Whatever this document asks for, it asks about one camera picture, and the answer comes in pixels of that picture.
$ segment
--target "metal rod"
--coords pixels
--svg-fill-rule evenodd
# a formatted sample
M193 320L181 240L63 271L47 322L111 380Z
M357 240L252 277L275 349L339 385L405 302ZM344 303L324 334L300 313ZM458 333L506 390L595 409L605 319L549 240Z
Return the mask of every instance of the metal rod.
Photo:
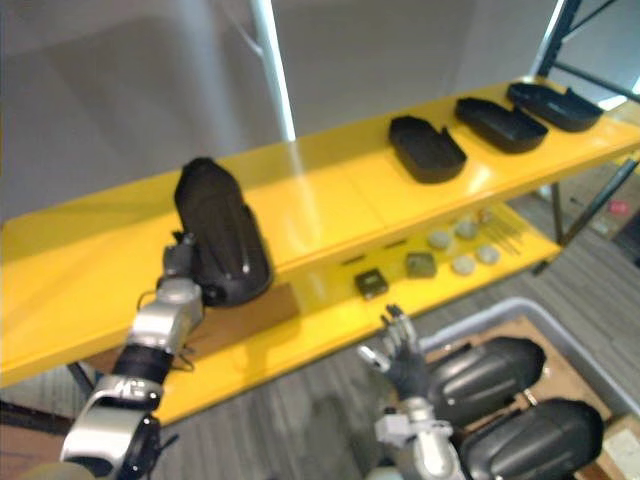
M611 90L612 92L615 92L618 95L623 95L627 97L629 100L633 100L636 103L640 103L640 95L633 93L631 90L627 88L622 88L616 85L615 83L611 83L608 80L604 80L600 77L591 75L590 73L585 72L584 70L580 70L579 68L572 67L571 65L567 65L566 63L556 61L553 63L553 66L558 70L565 71L567 73L575 75L576 77L580 77L583 80L586 80L591 83L595 83L596 85L606 88L607 90Z
M551 205L553 206L553 226L556 231L556 243L559 243L564 235L562 227L562 204L560 202L560 184L551 184Z
M562 4L562 10L560 10L555 26L553 27L553 32L548 37L548 40L547 34L545 33L543 46L541 46L541 49L544 48L544 54L536 55L536 59L539 57L542 58L540 63L537 65L536 75L540 75L542 77L547 77L549 75L549 71L551 70L553 63L556 61L556 58L558 58L560 47L562 47L562 39L569 32L571 23L573 22L573 17L578 11L580 3L582 3L582 0L558 0L556 8L558 8L558 5L561 5L561 1L564 2Z
M0 423L53 435L66 435L71 429L73 420L0 400Z
M609 179L607 184L602 187L598 194L591 200L591 203L587 205L582 214L576 219L575 222L569 227L567 233L565 233L558 244L562 247L566 247L575 236L591 221L593 216L602 208L602 206L609 201L614 193L620 188L624 181L629 178L633 173L633 170L638 165L639 161L633 158L627 159L624 164L618 168L616 173ZM551 263L548 261L540 262L534 269L533 274L539 275L542 273Z
M87 372L84 371L78 362L68 364L67 368L73 376L73 379L76 381L76 384L80 387L80 390L82 390L82 393L89 398L89 395L93 392L95 385L87 376Z
M607 2L604 2L602 5L600 5L598 8L596 8L593 12L588 14L586 17L584 17L582 20L580 20L575 25L573 25L571 27L571 29L569 30L569 32L563 38L563 41L568 40L570 36L573 36L573 34L576 33L577 30L581 29L589 20L591 20L596 15L598 15L605 8L610 7L615 2L616 2L616 0L608 0Z

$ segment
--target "gray plastic bin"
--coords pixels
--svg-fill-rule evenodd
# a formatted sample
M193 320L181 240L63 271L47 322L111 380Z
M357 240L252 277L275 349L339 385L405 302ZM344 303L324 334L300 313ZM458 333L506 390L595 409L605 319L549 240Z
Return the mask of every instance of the gray plastic bin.
M467 335L479 333L525 315L580 372L614 414L640 415L640 404L609 375L593 356L549 312L533 300L511 297L493 307L420 339L422 351L442 348Z

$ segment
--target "robot finger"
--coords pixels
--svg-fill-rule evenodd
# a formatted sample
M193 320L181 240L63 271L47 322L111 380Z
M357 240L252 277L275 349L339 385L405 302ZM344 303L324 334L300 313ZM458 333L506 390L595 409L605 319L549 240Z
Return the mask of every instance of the robot finger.
M367 365L381 373L385 373L391 368L391 360L378 350L369 348L366 345L360 345L357 352Z

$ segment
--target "yellow shelf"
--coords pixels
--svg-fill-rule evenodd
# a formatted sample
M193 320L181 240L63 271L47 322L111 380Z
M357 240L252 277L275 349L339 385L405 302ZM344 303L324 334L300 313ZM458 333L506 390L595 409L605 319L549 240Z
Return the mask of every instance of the yellow shelf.
M447 97L222 160L256 213L277 281L293 281L428 223L503 201L640 147L640 127L603 117L586 132L554 128L535 150L503 154L454 117L456 98L507 104L507 83ZM387 140L390 119L447 125L468 154L460 176L420 185ZM177 162L188 159L176 159ZM2 229L0 386L117 346L140 292L160 275L179 227L178 172L9 220Z
M498 264L486 266L478 263L474 273L468 277L453 273L450 267L452 258L461 254L473 256L478 245L491 243L486 229L481 228L476 239L455 239L446 252L434 252L438 264L435 278L408 279L404 274L404 257L408 251L431 250L427 247L426 238L435 229L432 226L415 232L398 247L368 252L365 259L350 264L349 269L340 270L340 265L336 265L337 273L324 277L322 289L330 289L332 285L346 286L350 294L348 298L329 308L283 322L235 346L204 357L197 361L196 370L192 373L171 372L165 383L165 396L156 414L163 423L176 421L362 339L380 327L379 316L389 303L398 303L406 312L415 314L559 253L560 247L510 208L497 205L493 212L520 232L522 243L515 240L515 235L510 239L510 243L519 250L519 255L498 246L501 253ZM452 232L453 225L444 224L437 229ZM374 266L379 267L390 280L389 291L365 301L357 295L353 272L362 272ZM296 294L303 305L305 299L308 304L309 297L317 295L317 284L315 289L298 286Z

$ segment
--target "black object on floor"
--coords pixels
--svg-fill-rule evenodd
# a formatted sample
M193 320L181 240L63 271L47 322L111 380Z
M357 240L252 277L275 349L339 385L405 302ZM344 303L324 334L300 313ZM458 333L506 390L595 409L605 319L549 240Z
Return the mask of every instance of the black object on floor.
M426 120L404 116L391 120L389 139L400 161L420 183L440 183L462 171L467 155L445 128L438 133Z
M557 127L580 132L593 126L603 110L570 88L562 94L543 85L512 83L507 96L518 107L526 108Z
M273 273L236 179L196 158L182 169L174 199L185 233L196 237L193 274L205 305L238 305L264 292Z
M475 432L460 459L472 480L560 480L596 459L603 434L595 408L556 398Z
M478 135L508 153L531 150L542 142L548 129L519 108L512 111L479 98L461 98L456 116Z
M526 338L496 337L427 364L436 417L463 427L512 403L540 379L546 356Z

